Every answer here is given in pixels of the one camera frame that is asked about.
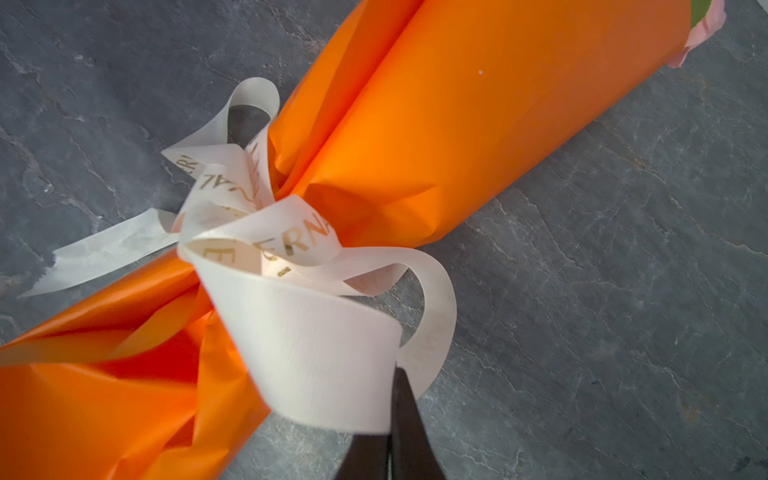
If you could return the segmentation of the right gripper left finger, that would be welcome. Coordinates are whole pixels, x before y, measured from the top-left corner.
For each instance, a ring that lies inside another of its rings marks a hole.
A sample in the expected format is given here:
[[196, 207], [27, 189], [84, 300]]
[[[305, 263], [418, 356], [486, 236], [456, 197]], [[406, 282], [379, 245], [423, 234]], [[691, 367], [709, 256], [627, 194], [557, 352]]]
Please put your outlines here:
[[354, 435], [335, 480], [388, 480], [390, 435]]

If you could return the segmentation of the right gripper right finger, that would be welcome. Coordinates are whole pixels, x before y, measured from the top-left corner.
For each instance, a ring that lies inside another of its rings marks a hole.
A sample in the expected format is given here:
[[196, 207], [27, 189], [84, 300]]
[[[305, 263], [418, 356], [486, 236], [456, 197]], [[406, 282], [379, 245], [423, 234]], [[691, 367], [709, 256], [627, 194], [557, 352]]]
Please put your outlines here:
[[402, 368], [395, 369], [391, 420], [391, 478], [445, 480]]

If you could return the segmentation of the white ribbon strip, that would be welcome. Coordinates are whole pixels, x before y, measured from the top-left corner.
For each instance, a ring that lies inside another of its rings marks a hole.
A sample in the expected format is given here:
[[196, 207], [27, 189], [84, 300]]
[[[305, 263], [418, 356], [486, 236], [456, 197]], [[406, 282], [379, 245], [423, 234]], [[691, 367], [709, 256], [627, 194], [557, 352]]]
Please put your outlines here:
[[35, 295], [174, 247], [192, 264], [266, 404], [301, 424], [394, 429], [399, 390], [421, 395], [456, 325], [444, 267], [409, 248], [345, 248], [305, 200], [277, 199], [268, 134], [227, 140], [228, 114], [167, 148], [194, 186], [178, 213], [151, 208], [54, 253]]

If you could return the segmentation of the orange wrapping paper sheet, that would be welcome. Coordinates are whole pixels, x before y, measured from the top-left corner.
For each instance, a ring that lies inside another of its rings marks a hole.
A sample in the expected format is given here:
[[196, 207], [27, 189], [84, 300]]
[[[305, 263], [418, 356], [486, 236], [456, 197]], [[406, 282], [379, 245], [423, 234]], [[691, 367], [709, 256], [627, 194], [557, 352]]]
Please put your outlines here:
[[[227, 106], [267, 114], [277, 199], [345, 248], [424, 252], [679, 53], [691, 17], [687, 1], [364, 1], [287, 101], [250, 78]], [[140, 260], [2, 347], [3, 478], [215, 479], [280, 415], [192, 264], [171, 246]]]

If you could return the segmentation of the light pink rose fake flower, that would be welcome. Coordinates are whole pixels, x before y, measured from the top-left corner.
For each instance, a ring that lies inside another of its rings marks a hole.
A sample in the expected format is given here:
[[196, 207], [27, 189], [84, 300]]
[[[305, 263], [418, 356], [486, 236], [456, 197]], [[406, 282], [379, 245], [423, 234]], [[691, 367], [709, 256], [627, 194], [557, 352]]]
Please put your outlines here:
[[691, 14], [692, 28], [683, 49], [667, 62], [670, 68], [679, 68], [693, 49], [711, 38], [724, 26], [727, 19], [725, 1], [692, 1]]

